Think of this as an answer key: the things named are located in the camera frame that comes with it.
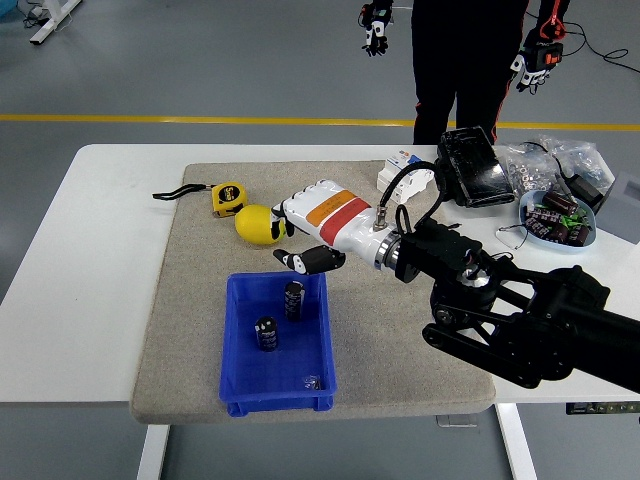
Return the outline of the person's left hand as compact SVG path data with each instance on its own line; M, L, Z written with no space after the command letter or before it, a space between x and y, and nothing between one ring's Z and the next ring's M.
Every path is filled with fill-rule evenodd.
M535 94L549 77L550 71L562 61L562 55L563 44L560 42L523 47L510 67L513 77L521 73L516 89Z

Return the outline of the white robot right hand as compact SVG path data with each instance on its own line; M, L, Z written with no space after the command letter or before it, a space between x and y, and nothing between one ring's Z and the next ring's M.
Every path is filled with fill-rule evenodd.
M325 273L342 267L353 253L366 264L381 269L389 245L397 239L391 226L375 225L377 209L331 180L320 180L271 209L271 233L284 227L291 236L299 230L320 244L302 253L282 249L274 257L302 274Z

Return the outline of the person's right hand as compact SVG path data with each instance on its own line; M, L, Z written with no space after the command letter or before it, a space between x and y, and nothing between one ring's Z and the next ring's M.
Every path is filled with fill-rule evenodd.
M362 6L358 24L365 29L362 49L370 56L384 55L388 49L386 27L392 17L391 0L376 0Z

